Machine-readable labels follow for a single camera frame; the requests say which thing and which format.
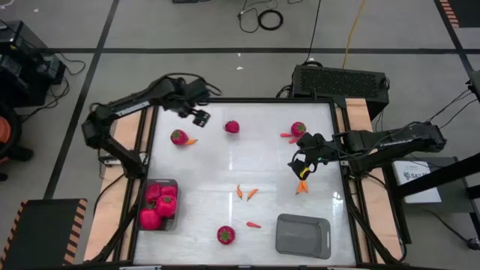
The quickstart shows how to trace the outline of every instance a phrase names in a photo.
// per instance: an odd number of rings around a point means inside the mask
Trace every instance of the concrete floor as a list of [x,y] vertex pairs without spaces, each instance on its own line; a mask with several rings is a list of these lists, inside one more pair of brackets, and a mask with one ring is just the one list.
[[[0,0],[0,5],[4,2],[9,0]],[[174,71],[201,74],[220,87],[225,97],[274,97],[290,82],[294,66],[305,60],[305,53],[288,53],[288,49],[298,52],[308,48],[317,8],[316,0],[294,5],[278,2],[278,10],[285,17],[283,26],[254,34],[239,29],[236,14],[242,9],[241,0],[198,4],[172,4],[170,0],[17,0],[0,9],[1,19],[23,20],[49,47],[73,50],[66,56],[87,63],[80,75],[67,77],[71,90],[60,105],[25,123],[22,143],[34,149],[34,158],[27,163],[1,165],[10,179],[0,183],[0,240],[7,238],[20,202],[44,196],[71,123],[76,128],[53,197],[82,197],[91,202],[77,255],[77,261],[81,261],[92,223],[92,205],[101,186],[96,153],[85,146],[78,127],[90,103],[139,91],[160,75]],[[360,3],[321,2],[313,41],[318,53],[311,57],[325,66],[341,67],[343,48]],[[266,9],[265,4],[256,7]],[[109,13],[112,22],[107,19]],[[246,29],[255,27],[250,15],[242,20]],[[457,35],[463,48],[471,49],[461,53],[478,53],[480,29],[459,28],[451,34]],[[391,80],[385,129],[424,120],[466,89],[467,72],[454,50],[459,48],[432,0],[367,0],[351,47],[370,50],[353,50],[347,68],[385,72]],[[382,49],[391,50],[386,54]],[[467,59],[474,69],[480,69],[480,55],[468,55]],[[67,64],[72,70],[78,68]],[[83,98],[79,123],[71,122],[77,101]],[[434,123],[448,121],[472,99],[456,103]],[[479,152],[480,147],[472,143],[480,132],[476,125],[479,121],[480,106],[473,103],[442,130],[448,144],[439,155],[462,159]],[[478,176],[467,180],[470,185],[480,184]],[[443,217],[467,238],[475,237],[467,214]],[[468,250],[434,217],[408,214],[406,219],[412,236],[412,244],[407,246],[408,263],[442,269],[478,268],[478,251]]]

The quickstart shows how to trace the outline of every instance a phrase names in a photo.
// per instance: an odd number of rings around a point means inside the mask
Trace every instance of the orange carrot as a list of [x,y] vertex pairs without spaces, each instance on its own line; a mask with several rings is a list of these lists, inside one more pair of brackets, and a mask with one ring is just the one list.
[[254,190],[250,191],[250,193],[248,194],[248,197],[247,197],[247,202],[249,199],[252,198],[252,196],[258,191],[258,188],[255,188]]
[[298,183],[297,193],[296,193],[296,194],[299,194],[300,192],[302,192],[302,188],[303,188],[303,186],[302,186],[302,181],[300,181],[300,183]]
[[308,187],[307,187],[307,182],[306,181],[301,181],[301,186],[303,187],[303,190],[308,193]]
[[253,227],[253,228],[261,228],[261,226],[260,226],[260,225],[258,225],[258,224],[255,224],[255,223],[253,223],[253,222],[247,222],[247,226],[249,226],[249,227]]
[[242,191],[240,190],[240,184],[237,185],[237,195],[240,197],[240,200],[242,200],[243,193],[242,193]]
[[186,145],[186,146],[193,145],[194,143],[197,142],[197,140],[198,140],[198,139],[189,139],[189,140],[185,143],[185,145]]

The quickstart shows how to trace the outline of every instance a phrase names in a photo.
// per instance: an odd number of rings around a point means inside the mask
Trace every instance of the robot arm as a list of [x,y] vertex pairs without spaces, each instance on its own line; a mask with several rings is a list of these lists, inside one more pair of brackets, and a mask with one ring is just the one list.
[[[186,83],[183,78],[172,78],[176,75],[194,76],[193,82]],[[118,158],[129,178],[140,178],[145,175],[145,167],[139,153],[126,149],[110,135],[110,128],[116,119],[128,116],[150,106],[161,106],[164,110],[172,110],[178,116],[186,118],[193,115],[193,123],[200,127],[206,125],[210,115],[194,109],[196,105],[208,103],[210,94],[221,95],[220,89],[209,84],[201,76],[189,73],[170,73],[152,82],[146,89],[123,97],[107,104],[94,103],[86,121],[82,124],[82,132],[87,146],[93,149],[104,149]]]
[[[329,161],[346,161],[350,172],[360,176],[412,152],[439,152],[445,144],[440,129],[430,122],[413,122],[382,132],[354,130],[335,134],[332,141],[326,141],[319,133],[305,133],[297,142],[300,149],[288,165],[300,180],[314,173],[318,163],[326,165]],[[303,161],[295,159],[298,154],[305,156]]]

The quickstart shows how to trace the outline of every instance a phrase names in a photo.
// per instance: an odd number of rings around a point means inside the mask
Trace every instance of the white surface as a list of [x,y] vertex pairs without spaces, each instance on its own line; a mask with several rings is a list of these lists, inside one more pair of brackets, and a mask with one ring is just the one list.
[[[181,190],[179,220],[172,232],[140,231],[135,265],[354,265],[353,244],[338,163],[319,169],[307,180],[309,193],[296,194],[299,181],[287,166],[298,146],[280,138],[293,122],[311,133],[333,134],[324,103],[213,103],[208,124],[160,112],[151,153],[149,179],[175,179]],[[224,123],[236,120],[240,133],[228,134]],[[194,145],[178,148],[170,134],[182,129]],[[244,199],[236,194],[240,184]],[[259,191],[249,202],[248,193]],[[279,214],[325,218],[331,224],[331,257],[316,259],[280,254],[275,249]],[[246,226],[248,221],[262,226]],[[217,230],[230,225],[235,241],[222,245]]]
[[[408,183],[418,177],[430,173],[428,163],[424,161],[415,161],[415,163],[405,160],[395,161],[393,163],[397,183],[399,185]],[[440,195],[436,187],[419,192],[417,194],[405,196],[405,203],[441,203]]]

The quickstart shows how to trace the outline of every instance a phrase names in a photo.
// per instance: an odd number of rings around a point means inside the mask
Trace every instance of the gray container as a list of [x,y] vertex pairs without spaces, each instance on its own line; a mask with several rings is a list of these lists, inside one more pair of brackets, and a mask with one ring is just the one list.
[[277,219],[277,251],[281,254],[330,258],[330,223],[325,218],[281,214]]

